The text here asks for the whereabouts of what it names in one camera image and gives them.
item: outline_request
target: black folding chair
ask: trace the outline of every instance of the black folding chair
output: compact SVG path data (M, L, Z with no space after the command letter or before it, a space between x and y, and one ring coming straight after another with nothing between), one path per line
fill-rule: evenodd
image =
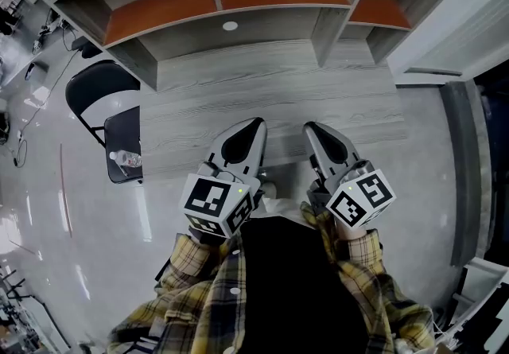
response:
M90 127L81 116L99 99L121 91L139 91L140 83L113 60L92 64L73 76L65 88L65 99L78 120L106 150L108 176L114 183L143 178L142 167L120 169L111 160L111 151L127 150L142 154L140 138L140 108L134 107L106 119L103 126ZM104 140L97 131L104 131Z

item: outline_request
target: chair seat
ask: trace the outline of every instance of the chair seat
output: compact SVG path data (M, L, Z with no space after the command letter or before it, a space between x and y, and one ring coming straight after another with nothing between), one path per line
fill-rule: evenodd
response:
M113 115L104 122L104 141L106 143L106 164L108 176L114 183L141 180L143 178L142 167L124 167L127 176L110 159L110 152L127 150L136 154L142 154L140 145L140 107L134 107L120 114Z

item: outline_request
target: circular hole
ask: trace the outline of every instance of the circular hole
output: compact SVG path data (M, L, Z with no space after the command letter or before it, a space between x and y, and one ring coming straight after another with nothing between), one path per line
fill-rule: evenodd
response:
M225 29L227 32L231 32L232 30L235 30L239 27L236 21L227 21L223 25L223 29Z

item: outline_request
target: black shirt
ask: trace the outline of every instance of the black shirt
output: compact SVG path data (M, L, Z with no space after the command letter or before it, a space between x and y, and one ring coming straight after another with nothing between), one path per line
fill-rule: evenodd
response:
M327 260L321 234L283 217L242 226L246 336L242 354L364 353L366 325Z

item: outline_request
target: black cable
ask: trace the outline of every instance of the black cable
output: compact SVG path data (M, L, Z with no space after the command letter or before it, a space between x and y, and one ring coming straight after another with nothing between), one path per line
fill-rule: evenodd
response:
M228 174L231 174L231 176L233 177L233 182L234 183L242 183L244 184L244 182L241 180L240 177L237 177L236 175L234 175L232 172L228 172L227 170L220 170L218 176L221 174L221 173L228 173Z
M72 35L74 36L74 40L76 40L76 35L74 33L74 30L70 29L71 30L71 33ZM65 38L64 38L64 33L65 33L65 29L62 29L62 41L64 42L64 47L65 49L68 51L68 52L71 52L72 51L72 48L68 49L67 45L65 44Z
M23 147L23 143L26 144L25 146L25 156L23 157L23 162L20 164L20 158L19 158L19 154L21 152L21 148ZM14 165L20 169L21 167L23 167L25 165L25 162L26 162L26 154L29 152L29 143L26 141L26 139L22 139L20 142L19 142L19 146L17 147L17 155L16 157L14 158Z
M48 102L49 100L49 97L51 96L53 90L55 89L56 85L58 84L58 82L60 81L60 78L62 77L62 75L65 73L65 70L67 70L67 67L71 64L71 61L72 59L74 58L74 56L77 54L78 52L76 51L72 56L71 58L69 59L69 61L67 62L67 64L65 65L64 69L62 70L62 72L60 73L60 75L58 76L58 78L56 79L55 81L55 84L51 87L51 89L49 90L49 93L48 93L48 97L46 98L46 100L44 101L44 103L37 108L37 110L33 113L32 115L32 118L30 118L30 120L25 124L25 126L20 129L20 141L19 143L17 144L17 152L16 152L16 155L14 155L14 151L11 150L8 146L7 146L7 149L9 149L9 151L11 152L11 154L14 156L14 165L20 169L21 167L23 167L25 165L25 162L26 162L26 155L27 153L29 152L29 143L26 141L26 139L23 138L23 132L25 132L25 129L26 127L33 121L33 119L35 118L35 116L37 115L37 112L39 112L41 110L42 107L44 107L46 105L46 103ZM21 148L23 147L23 143L25 143L25 155L23 157L23 160L21 161L20 159L20 154L21 154Z
M25 131L26 127L33 121L33 119L35 118L35 116L37 115L37 112L39 112L41 110L41 108L46 105L46 103L48 102L49 100L49 97L51 95L51 93L53 92L53 89L55 89L55 86L58 84L58 81L60 81L60 78L62 77L62 75L65 73L65 70L67 70L67 67L71 64L71 61L72 59L74 58L74 56L77 54L78 52L75 52L71 58L69 59L69 61L67 62L67 64L65 65L64 69L62 70L62 72L60 73L60 75L58 76L58 78L56 79L55 81L55 84L51 87L51 89L49 90L49 93L48 93L48 97L46 98L46 100L44 101L44 103L37 108L37 110L35 111L35 113L32 115L32 118L30 118L30 120L25 124L25 126L23 127L23 129L20 130L20 134L21 136L23 135L23 132Z

